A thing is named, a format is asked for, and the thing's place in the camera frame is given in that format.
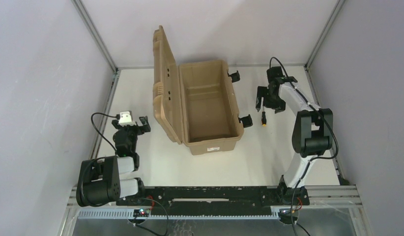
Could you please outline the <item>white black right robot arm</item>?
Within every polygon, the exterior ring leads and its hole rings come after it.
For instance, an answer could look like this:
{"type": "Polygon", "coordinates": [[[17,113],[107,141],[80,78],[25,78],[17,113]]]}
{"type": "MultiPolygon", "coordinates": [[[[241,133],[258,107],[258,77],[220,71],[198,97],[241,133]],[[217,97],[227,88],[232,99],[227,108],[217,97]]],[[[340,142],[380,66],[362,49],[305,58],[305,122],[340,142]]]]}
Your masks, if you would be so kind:
{"type": "Polygon", "coordinates": [[[314,161],[324,159],[324,153],[332,148],[333,113],[309,101],[293,76],[268,81],[268,86],[259,86],[256,94],[256,110],[262,112],[262,124],[266,125],[266,108],[275,113],[289,108],[296,116],[291,138],[294,155],[277,188],[279,199],[288,202],[306,195],[305,178],[314,161]]]}

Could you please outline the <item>black yellow handled screwdriver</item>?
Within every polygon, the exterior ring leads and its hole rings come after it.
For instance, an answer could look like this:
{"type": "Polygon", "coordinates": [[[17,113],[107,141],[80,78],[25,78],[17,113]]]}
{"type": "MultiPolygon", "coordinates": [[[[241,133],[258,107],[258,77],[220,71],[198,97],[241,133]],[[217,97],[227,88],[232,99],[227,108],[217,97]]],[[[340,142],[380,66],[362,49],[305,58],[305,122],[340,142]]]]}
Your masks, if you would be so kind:
{"type": "Polygon", "coordinates": [[[262,124],[263,127],[266,127],[266,125],[267,125],[267,118],[266,118],[265,106],[262,106],[262,111],[261,111],[261,124],[262,124]]]}

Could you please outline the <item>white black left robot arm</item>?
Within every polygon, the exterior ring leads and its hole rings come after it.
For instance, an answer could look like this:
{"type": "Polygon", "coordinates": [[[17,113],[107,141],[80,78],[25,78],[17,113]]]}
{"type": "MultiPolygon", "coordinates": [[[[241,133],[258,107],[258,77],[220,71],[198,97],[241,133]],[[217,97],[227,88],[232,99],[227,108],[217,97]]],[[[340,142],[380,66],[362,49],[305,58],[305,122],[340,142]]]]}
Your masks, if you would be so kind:
{"type": "Polygon", "coordinates": [[[126,114],[112,120],[116,129],[113,135],[115,155],[81,163],[76,191],[79,206],[100,207],[125,197],[144,196],[144,183],[139,177],[120,179],[120,176],[139,169],[138,136],[150,132],[151,127],[147,116],[139,117],[141,125],[125,119],[126,114]]]}

